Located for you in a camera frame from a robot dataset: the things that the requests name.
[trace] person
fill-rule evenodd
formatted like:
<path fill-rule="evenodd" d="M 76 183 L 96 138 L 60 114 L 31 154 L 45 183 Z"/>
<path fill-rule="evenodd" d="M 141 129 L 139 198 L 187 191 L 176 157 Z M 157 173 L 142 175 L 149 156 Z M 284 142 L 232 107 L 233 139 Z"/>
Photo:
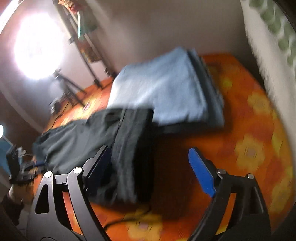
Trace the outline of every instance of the person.
<path fill-rule="evenodd" d="M 12 184 L 1 204 L 13 224 L 19 224 L 20 213 L 25 204 L 31 204 L 34 198 L 33 182 L 25 185 Z"/>

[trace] tripod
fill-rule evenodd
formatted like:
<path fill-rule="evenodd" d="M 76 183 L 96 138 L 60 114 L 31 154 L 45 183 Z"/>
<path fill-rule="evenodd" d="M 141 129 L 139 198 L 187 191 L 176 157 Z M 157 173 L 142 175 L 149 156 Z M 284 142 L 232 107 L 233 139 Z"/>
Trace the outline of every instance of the tripod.
<path fill-rule="evenodd" d="M 59 70 L 56 70 L 54 73 L 53 73 L 53 76 L 56 80 L 59 81 L 59 84 L 61 86 L 61 88 L 64 90 L 65 92 L 65 96 L 66 98 L 68 99 L 68 101 L 70 102 L 70 104 L 72 106 L 75 106 L 77 103 L 81 104 L 83 107 L 85 107 L 85 104 L 83 104 L 82 100 L 80 100 L 76 94 L 73 92 L 73 90 L 70 88 L 73 87 L 73 88 L 76 88 L 77 90 L 83 92 L 84 94 L 86 94 L 86 92 L 80 87 L 78 86 L 77 84 L 73 83 L 71 80 L 69 80 L 67 77 L 65 77 L 64 75 L 62 75 L 60 73 L 60 69 Z"/>

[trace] silver screw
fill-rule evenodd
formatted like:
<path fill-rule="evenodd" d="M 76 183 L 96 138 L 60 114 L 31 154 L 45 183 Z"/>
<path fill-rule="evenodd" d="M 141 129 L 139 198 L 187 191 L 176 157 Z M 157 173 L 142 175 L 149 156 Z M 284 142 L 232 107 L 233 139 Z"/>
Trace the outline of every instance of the silver screw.
<path fill-rule="evenodd" d="M 52 172 L 46 172 L 44 173 L 44 177 L 49 178 L 52 176 Z"/>
<path fill-rule="evenodd" d="M 226 174 L 226 171 L 224 169 L 219 169 L 218 174 L 224 175 L 224 174 Z"/>
<path fill-rule="evenodd" d="M 247 177 L 248 177 L 249 179 L 254 179 L 254 175 L 253 175 L 252 173 L 249 173 L 249 174 L 247 175 Z"/>
<path fill-rule="evenodd" d="M 79 173 L 82 172 L 82 168 L 81 168 L 81 167 L 76 167 L 76 168 L 74 168 L 73 172 L 74 172 L 75 174 L 79 174 Z"/>

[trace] orange floral bedsheet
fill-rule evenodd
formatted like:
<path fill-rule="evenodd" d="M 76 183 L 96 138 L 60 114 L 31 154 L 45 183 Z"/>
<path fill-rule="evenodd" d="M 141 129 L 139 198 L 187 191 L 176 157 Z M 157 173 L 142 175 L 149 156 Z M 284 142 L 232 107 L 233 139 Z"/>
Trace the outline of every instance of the orange floral bedsheet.
<path fill-rule="evenodd" d="M 225 128 L 193 137 L 158 139 L 152 210 L 137 222 L 111 226 L 107 231 L 111 240 L 184 241 L 190 236 L 210 202 L 187 160 L 188 149 L 194 146 L 217 168 L 226 169 L 232 175 L 245 176 L 249 172 L 255 175 L 273 229 L 291 209 L 294 196 L 291 152 L 276 111 L 259 84 L 233 56 L 209 55 L 204 59 L 224 95 Z M 86 108 L 76 106 L 66 111 L 55 127 L 87 118 L 106 107 L 111 85 L 103 91 L 95 86 L 86 90 Z M 218 232 L 226 229 L 233 198 Z M 67 193 L 64 193 L 64 200 L 74 231 L 81 233 Z M 138 216 L 148 208 L 147 205 L 106 208 L 96 204 L 92 207 L 103 226 L 114 220 Z"/>

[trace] green dotted fabric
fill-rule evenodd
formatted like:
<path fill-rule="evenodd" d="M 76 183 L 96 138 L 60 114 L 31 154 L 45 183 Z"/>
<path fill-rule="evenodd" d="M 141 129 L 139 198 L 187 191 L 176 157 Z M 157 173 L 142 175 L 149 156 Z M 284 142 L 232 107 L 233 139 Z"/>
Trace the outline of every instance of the green dotted fabric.
<path fill-rule="evenodd" d="M 296 81 L 296 32 L 288 19 L 273 0 L 249 0 L 249 6 L 255 8 L 269 31 L 277 38 L 279 48 L 287 57 L 288 65 L 294 72 Z"/>

